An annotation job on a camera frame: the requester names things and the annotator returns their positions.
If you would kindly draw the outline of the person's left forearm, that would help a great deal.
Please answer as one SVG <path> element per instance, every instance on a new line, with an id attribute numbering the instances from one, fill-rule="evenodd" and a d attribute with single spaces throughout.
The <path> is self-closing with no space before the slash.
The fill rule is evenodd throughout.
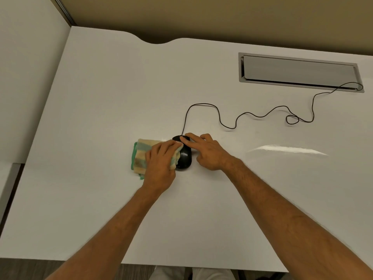
<path id="1" fill-rule="evenodd" d="M 143 184 L 76 253 L 45 280 L 113 280 L 144 217 L 165 191 Z"/>

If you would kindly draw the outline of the person's white trousers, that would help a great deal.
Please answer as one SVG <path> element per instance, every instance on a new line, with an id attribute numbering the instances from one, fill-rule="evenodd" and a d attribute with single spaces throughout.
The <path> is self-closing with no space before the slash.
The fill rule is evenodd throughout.
<path id="1" fill-rule="evenodd" d="M 172 267 L 157 265 L 149 280 L 236 280 L 230 269 Z"/>

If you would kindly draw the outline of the person's left hand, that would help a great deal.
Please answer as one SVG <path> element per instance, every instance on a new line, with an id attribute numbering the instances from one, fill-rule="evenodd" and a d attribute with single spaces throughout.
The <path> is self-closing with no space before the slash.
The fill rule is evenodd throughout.
<path id="1" fill-rule="evenodd" d="M 160 196 L 171 186 L 175 176 L 175 170 L 171 169 L 146 169 L 141 190 L 153 196 Z"/>

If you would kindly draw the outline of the person's right forearm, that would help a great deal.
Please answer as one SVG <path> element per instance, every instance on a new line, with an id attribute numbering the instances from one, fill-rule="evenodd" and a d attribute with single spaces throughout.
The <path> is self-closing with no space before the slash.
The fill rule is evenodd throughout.
<path id="1" fill-rule="evenodd" d="M 221 169 L 294 279 L 373 280 L 373 270 L 356 254 L 240 159 L 228 155 Z"/>

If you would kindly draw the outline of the black computer mouse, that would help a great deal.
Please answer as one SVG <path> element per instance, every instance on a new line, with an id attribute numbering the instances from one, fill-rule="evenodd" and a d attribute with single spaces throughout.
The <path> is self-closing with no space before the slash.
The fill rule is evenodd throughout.
<path id="1" fill-rule="evenodd" d="M 189 146 L 183 144 L 179 147 L 172 158 L 172 166 L 177 170 L 185 170 L 190 167 L 192 163 L 192 150 Z"/>

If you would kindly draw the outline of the striped green yellow cloth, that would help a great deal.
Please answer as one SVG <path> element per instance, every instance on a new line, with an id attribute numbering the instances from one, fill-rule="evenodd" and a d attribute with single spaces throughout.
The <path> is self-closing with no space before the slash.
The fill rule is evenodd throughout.
<path id="1" fill-rule="evenodd" d="M 144 179 L 144 175 L 147 169 L 146 152 L 150 151 L 154 145 L 162 142 L 163 141 L 144 139 L 138 139 L 138 141 L 135 142 L 132 152 L 131 170 L 133 170 L 135 174 L 139 175 L 140 180 Z M 176 169 L 176 166 L 178 165 L 178 161 L 180 159 L 180 151 L 182 148 L 183 145 L 178 147 L 174 155 L 172 156 L 170 162 L 171 170 Z"/>

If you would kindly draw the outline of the grey side desk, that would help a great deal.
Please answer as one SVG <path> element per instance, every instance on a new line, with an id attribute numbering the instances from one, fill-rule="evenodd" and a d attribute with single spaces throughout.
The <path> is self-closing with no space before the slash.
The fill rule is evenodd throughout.
<path id="1" fill-rule="evenodd" d="M 0 161 L 0 223 L 3 219 L 21 164 Z"/>

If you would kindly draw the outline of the person's right hand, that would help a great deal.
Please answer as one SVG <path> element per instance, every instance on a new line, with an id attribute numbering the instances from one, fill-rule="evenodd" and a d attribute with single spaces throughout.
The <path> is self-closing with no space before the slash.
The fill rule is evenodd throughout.
<path id="1" fill-rule="evenodd" d="M 236 157 L 229 154 L 216 140 L 213 140 L 210 134 L 202 134 L 199 137 L 208 142 L 207 146 L 189 147 L 203 155 L 204 168 L 212 171 L 225 171 L 225 169 L 237 160 Z M 189 140 L 186 136 L 180 136 L 180 140 L 183 144 L 185 144 L 185 138 Z"/>

